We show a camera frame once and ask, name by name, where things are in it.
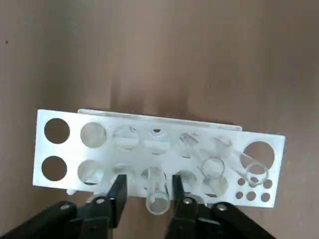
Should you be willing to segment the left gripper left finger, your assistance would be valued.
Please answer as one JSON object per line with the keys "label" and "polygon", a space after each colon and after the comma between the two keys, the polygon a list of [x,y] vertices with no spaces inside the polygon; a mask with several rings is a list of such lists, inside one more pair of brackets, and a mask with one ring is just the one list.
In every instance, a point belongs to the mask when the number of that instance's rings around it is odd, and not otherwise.
{"label": "left gripper left finger", "polygon": [[82,207],[60,201],[2,239],[111,239],[127,202],[127,176],[118,175],[110,190]]}

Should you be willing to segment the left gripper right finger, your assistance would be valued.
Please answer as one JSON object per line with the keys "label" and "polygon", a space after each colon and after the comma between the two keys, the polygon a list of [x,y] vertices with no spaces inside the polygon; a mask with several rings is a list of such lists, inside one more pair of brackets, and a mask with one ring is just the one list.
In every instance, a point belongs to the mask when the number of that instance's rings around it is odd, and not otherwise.
{"label": "left gripper right finger", "polygon": [[219,202],[207,207],[185,195],[181,177],[173,175],[174,216],[169,239],[273,239],[269,232],[234,205]]}

